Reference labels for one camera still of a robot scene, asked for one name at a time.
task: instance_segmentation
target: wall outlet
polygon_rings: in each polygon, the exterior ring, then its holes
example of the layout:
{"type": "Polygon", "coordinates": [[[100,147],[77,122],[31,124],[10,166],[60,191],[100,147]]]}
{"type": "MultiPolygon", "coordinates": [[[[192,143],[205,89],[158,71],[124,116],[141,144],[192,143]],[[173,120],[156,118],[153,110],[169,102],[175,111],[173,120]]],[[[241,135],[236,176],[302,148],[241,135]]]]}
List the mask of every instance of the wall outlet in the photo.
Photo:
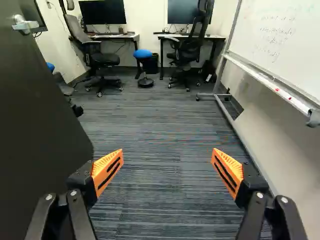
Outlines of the wall outlet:
{"type": "Polygon", "coordinates": [[[52,8],[51,3],[50,3],[49,1],[46,1],[46,4],[47,4],[47,6],[48,6],[48,9],[51,9],[51,8],[52,8]]]}

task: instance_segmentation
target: office chair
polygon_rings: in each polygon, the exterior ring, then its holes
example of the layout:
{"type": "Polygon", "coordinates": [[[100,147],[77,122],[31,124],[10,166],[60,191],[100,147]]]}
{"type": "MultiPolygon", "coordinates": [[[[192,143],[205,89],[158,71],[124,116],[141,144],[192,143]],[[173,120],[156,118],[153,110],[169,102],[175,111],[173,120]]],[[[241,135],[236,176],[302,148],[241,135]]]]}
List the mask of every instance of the office chair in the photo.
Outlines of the office chair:
{"type": "MultiPolygon", "coordinates": [[[[64,5],[62,6],[63,1],[59,2],[71,36],[78,48],[83,52],[83,60],[85,64],[91,68],[89,70],[89,76],[84,80],[84,82],[90,81],[93,77],[95,77],[97,75],[97,70],[101,68],[110,68],[119,65],[119,56],[114,53],[102,53],[101,41],[93,41],[90,37],[88,37],[81,28],[78,19],[73,15],[67,14],[64,9],[64,5]]],[[[74,9],[75,6],[73,0],[67,1],[67,7],[70,11],[74,9]]],[[[97,97],[101,98],[103,96],[103,90],[107,86],[115,86],[119,91],[123,91],[123,86],[120,79],[106,79],[102,73],[99,74],[98,81],[86,84],[85,90],[89,92],[91,87],[98,87],[96,95],[97,97]]]]}
{"type": "Polygon", "coordinates": [[[193,20],[193,26],[190,35],[186,40],[180,41],[174,37],[165,37],[170,40],[170,45],[174,52],[167,53],[167,58],[172,59],[171,65],[176,65],[176,70],[171,75],[168,88],[173,84],[183,82],[186,91],[189,92],[189,84],[187,73],[191,69],[190,63],[200,58],[200,49],[203,45],[206,30],[209,24],[210,9],[212,7],[211,0],[199,0],[198,15],[193,20]]]}

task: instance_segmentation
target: door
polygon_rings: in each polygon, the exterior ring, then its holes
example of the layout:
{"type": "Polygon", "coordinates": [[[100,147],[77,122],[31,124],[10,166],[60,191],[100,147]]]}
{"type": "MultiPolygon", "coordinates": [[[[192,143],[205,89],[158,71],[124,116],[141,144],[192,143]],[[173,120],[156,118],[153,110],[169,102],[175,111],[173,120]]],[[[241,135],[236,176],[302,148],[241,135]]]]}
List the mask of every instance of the door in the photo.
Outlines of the door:
{"type": "Polygon", "coordinates": [[[24,239],[38,198],[62,193],[92,144],[32,35],[12,29],[18,0],[0,5],[1,239],[24,239]]]}

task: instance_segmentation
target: trash can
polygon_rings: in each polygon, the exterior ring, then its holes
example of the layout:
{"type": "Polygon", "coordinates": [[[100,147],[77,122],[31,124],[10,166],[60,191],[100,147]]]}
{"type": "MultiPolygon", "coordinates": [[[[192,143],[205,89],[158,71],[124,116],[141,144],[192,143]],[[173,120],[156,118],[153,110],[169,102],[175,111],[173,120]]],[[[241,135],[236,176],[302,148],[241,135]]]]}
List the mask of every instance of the trash can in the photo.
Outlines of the trash can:
{"type": "Polygon", "coordinates": [[[159,72],[158,68],[159,54],[154,52],[152,57],[145,63],[145,70],[147,74],[157,74],[159,72]]]}

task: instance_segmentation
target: white desk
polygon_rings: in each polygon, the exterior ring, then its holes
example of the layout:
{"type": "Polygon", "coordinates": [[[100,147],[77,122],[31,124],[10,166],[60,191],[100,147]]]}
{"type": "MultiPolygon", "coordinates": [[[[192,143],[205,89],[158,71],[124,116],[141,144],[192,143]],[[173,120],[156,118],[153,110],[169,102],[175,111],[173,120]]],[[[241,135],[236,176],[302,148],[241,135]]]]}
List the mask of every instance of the white desk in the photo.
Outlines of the white desk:
{"type": "MultiPolygon", "coordinates": [[[[140,35],[138,33],[136,34],[118,34],[118,35],[88,35],[90,38],[94,40],[101,40],[101,41],[108,41],[108,40],[114,40],[114,39],[121,39],[121,40],[128,40],[132,41],[134,43],[134,49],[138,50],[138,41],[140,38],[140,35]]],[[[135,79],[139,79],[140,74],[143,72],[140,66],[140,63],[138,60],[136,60],[137,65],[137,73],[135,75],[135,79]]]]}
{"type": "Polygon", "coordinates": [[[118,35],[93,35],[92,39],[133,39],[133,41],[139,41],[140,35],[136,34],[118,34],[118,35]]]}
{"type": "MultiPolygon", "coordinates": [[[[160,62],[161,62],[161,68],[160,68],[160,80],[164,79],[164,41],[166,40],[166,37],[172,37],[176,39],[186,39],[189,36],[188,35],[181,35],[181,34],[157,34],[158,39],[160,40],[160,62]]],[[[212,42],[212,48],[211,48],[211,53],[210,53],[210,58],[209,61],[213,63],[214,61],[214,56],[215,56],[215,51],[217,47],[218,42],[224,42],[226,40],[225,37],[219,36],[216,34],[210,34],[210,35],[205,35],[204,39],[207,41],[212,42]]]]}
{"type": "MultiPolygon", "coordinates": [[[[158,34],[158,38],[163,38],[163,37],[172,37],[172,38],[179,39],[179,38],[188,38],[189,36],[188,35],[175,34],[175,33],[173,33],[173,34],[158,34]]],[[[210,36],[205,35],[204,38],[205,39],[223,39],[223,40],[226,39],[225,37],[219,36],[219,35],[216,35],[216,34],[210,34],[210,36]]]]}

